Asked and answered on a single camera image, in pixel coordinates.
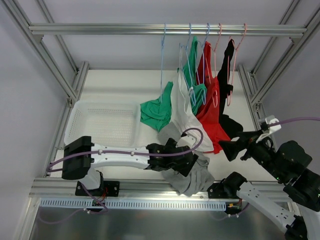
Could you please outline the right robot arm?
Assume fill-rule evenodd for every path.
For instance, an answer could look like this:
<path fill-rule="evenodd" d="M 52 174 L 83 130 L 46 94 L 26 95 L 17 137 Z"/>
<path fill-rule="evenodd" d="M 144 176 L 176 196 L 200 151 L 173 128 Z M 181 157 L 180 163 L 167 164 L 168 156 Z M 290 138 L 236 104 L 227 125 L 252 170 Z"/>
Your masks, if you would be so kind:
<path fill-rule="evenodd" d="M 297 204 L 300 215 L 291 213 L 256 189 L 244 176 L 232 172 L 221 185 L 228 198 L 239 197 L 270 219 L 287 240 L 318 240 L 320 238 L 320 176 L 308 169 L 312 157 L 294 140 L 274 148 L 270 137 L 260 139 L 261 131 L 238 133 L 238 140 L 221 140 L 219 145 L 231 162 L 240 158 L 254 159 Z"/>

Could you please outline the grey tank top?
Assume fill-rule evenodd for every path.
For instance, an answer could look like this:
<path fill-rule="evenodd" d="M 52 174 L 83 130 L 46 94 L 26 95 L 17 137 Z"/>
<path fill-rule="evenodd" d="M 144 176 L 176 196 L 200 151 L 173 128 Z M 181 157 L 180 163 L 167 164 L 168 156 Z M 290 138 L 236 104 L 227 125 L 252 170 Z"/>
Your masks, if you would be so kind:
<path fill-rule="evenodd" d="M 157 138 L 159 142 L 164 145 L 169 138 L 177 142 L 181 138 L 181 133 L 174 123 L 171 122 L 160 130 Z M 195 151 L 194 153 L 198 155 L 198 159 L 187 176 L 183 176 L 173 169 L 161 172 L 162 177 L 178 191 L 179 194 L 188 197 L 200 191 L 206 191 L 215 181 L 215 178 L 208 170 L 210 159 L 199 151 Z"/>

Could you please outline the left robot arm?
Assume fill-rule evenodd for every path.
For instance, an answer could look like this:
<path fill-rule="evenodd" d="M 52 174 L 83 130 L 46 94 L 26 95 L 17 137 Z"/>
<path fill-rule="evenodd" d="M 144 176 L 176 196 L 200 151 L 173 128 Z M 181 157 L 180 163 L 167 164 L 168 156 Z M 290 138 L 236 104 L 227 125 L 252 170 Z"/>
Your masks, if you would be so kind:
<path fill-rule="evenodd" d="M 107 187 L 98 168 L 174 170 L 186 177 L 198 158 L 188 145 L 178 146 L 172 138 L 164 145 L 151 143 L 142 147 L 119 148 L 93 143 L 91 136 L 82 136 L 64 148 L 61 177 L 78 181 L 84 191 L 99 196 L 106 192 Z"/>

